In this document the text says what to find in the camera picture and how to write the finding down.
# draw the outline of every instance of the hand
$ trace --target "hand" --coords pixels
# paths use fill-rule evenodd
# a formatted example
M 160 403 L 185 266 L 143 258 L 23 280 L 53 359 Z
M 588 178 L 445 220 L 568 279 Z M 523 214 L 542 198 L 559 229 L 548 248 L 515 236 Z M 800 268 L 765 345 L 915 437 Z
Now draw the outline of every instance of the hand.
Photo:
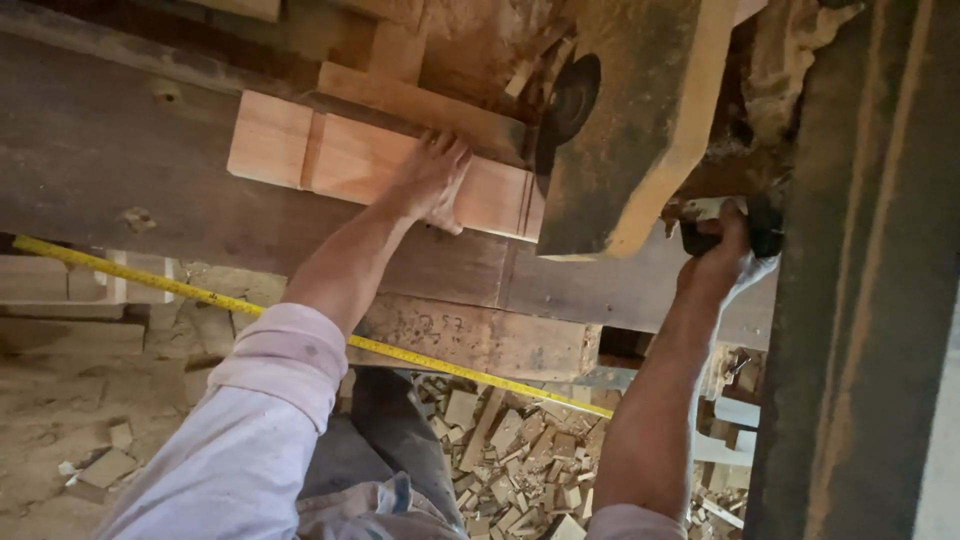
M 472 158 L 473 151 L 452 132 L 427 131 L 383 198 L 400 201 L 414 219 L 459 234 L 463 226 L 453 215 L 453 203 Z
M 701 233 L 719 234 L 720 243 L 700 258 L 692 258 L 677 278 L 677 294 L 695 291 L 725 305 L 743 289 L 777 268 L 780 257 L 756 258 L 750 247 L 747 217 L 733 200 L 720 208 L 718 219 L 697 224 Z

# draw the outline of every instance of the tape measure numbers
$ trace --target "tape measure numbers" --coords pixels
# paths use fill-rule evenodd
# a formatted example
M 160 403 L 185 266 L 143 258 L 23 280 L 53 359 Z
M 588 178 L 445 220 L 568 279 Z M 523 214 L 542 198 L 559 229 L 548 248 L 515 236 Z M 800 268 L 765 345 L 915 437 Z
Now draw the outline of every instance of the tape measure numbers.
M 105 274 L 110 274 L 117 278 L 122 278 L 131 282 L 143 283 L 153 288 L 162 289 L 180 296 L 199 300 L 207 304 L 222 307 L 223 309 L 229 309 L 230 311 L 242 311 L 244 313 L 258 316 L 263 313 L 264 310 L 264 307 L 251 304 L 249 302 L 244 302 L 236 298 L 217 294 L 215 292 L 204 290 L 187 283 L 164 278 L 163 276 L 151 274 L 150 272 L 144 272 L 143 270 L 130 268 L 130 266 L 117 264 L 116 262 L 112 262 L 104 258 L 94 257 L 93 255 L 88 255 L 76 250 L 64 248 L 49 242 L 44 242 L 43 240 L 37 240 L 36 238 L 31 238 L 29 236 L 18 235 L 16 240 L 13 241 L 13 247 L 36 255 L 55 258 L 63 262 L 88 266 L 94 270 L 103 272 Z M 433 371 L 440 371 L 450 375 L 455 375 L 457 377 L 463 377 L 464 379 L 470 379 L 483 384 L 488 384 L 490 386 L 496 386 L 498 388 L 503 388 L 505 390 L 516 392 L 517 394 L 522 394 L 531 398 L 557 402 L 571 408 L 603 416 L 605 418 L 613 417 L 613 411 L 607 410 L 603 407 L 571 400 L 565 396 L 561 396 L 553 392 L 547 392 L 545 390 L 540 390 L 539 388 L 534 388 L 529 384 L 514 382 L 512 380 L 507 380 L 494 375 L 475 371 L 457 364 L 444 362 L 443 360 L 437 358 L 424 356 L 419 353 L 414 353 L 413 351 L 407 351 L 393 345 L 388 345 L 379 341 L 373 341 L 372 339 L 368 339 L 359 335 L 352 335 L 348 339 L 347 343 L 353 347 L 410 362 Z

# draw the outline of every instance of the dark pants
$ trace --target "dark pants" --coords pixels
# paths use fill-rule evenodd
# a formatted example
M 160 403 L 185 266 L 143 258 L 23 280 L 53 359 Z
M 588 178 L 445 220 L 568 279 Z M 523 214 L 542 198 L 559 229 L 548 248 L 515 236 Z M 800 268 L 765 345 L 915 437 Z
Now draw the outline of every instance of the dark pants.
M 330 417 L 317 439 L 298 499 L 343 491 L 366 481 L 386 481 L 406 472 L 414 489 L 457 528 L 453 483 L 440 441 L 420 411 L 413 384 L 387 368 L 357 367 L 353 407 Z

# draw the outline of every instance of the person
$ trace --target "person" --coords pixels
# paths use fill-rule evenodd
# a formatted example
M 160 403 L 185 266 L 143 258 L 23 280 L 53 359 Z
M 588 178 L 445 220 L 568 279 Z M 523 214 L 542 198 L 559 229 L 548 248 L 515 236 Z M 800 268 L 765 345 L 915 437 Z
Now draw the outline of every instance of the person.
M 120 495 L 94 538 L 464 538 L 440 443 L 409 379 L 359 369 L 334 415 L 346 338 L 418 221 L 462 228 L 454 200 L 472 152 L 429 132 L 372 205 L 333 234 L 237 337 L 204 398 Z M 724 205 L 721 243 L 690 260 L 649 355 L 607 428 L 589 537 L 685 538 L 697 388 L 724 307 L 773 264 Z

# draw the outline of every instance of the yellow tape measure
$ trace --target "yellow tape measure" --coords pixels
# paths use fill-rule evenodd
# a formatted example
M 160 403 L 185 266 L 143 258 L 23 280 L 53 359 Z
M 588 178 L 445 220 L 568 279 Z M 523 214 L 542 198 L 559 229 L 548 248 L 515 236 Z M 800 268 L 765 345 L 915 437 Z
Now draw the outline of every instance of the yellow tape measure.
M 31 238 L 29 236 L 18 235 L 16 240 L 13 242 L 13 247 L 44 257 L 62 260 L 63 262 L 89 266 L 94 270 L 103 272 L 105 274 L 110 274 L 117 278 L 122 278 L 131 282 L 143 283 L 153 288 L 162 289 L 180 296 L 206 302 L 207 304 L 222 307 L 223 309 L 229 309 L 230 311 L 242 311 L 251 315 L 260 315 L 260 313 L 262 313 L 264 310 L 263 307 L 251 304 L 249 302 L 244 302 L 242 300 L 217 294 L 193 285 L 188 285 L 176 280 L 164 278 L 156 274 L 151 274 L 150 272 L 144 272 L 143 270 L 130 268 L 130 266 L 117 264 L 116 262 L 94 257 L 93 255 L 88 255 L 76 250 L 64 248 L 49 242 L 44 242 L 43 240 L 37 240 L 36 238 Z M 463 377 L 465 379 L 474 380 L 490 386 L 496 386 L 498 388 L 503 388 L 505 390 L 516 392 L 517 394 L 522 394 L 531 398 L 539 398 L 557 402 L 578 410 L 583 410 L 584 412 L 597 414 L 605 418 L 613 417 L 613 411 L 607 410 L 603 407 L 571 400 L 553 392 L 546 392 L 544 390 L 534 388 L 528 384 L 506 380 L 459 366 L 457 364 L 444 362 L 443 360 L 439 360 L 430 356 L 420 355 L 418 353 L 414 353 L 413 351 L 400 349 L 399 347 L 394 347 L 393 345 L 380 343 L 379 341 L 373 341 L 372 339 L 361 337 L 359 335 L 352 335 L 347 343 L 353 347 L 379 353 L 384 356 L 390 356 L 392 358 L 410 362 L 433 371 L 441 371 L 450 375 L 456 375 L 457 377 Z

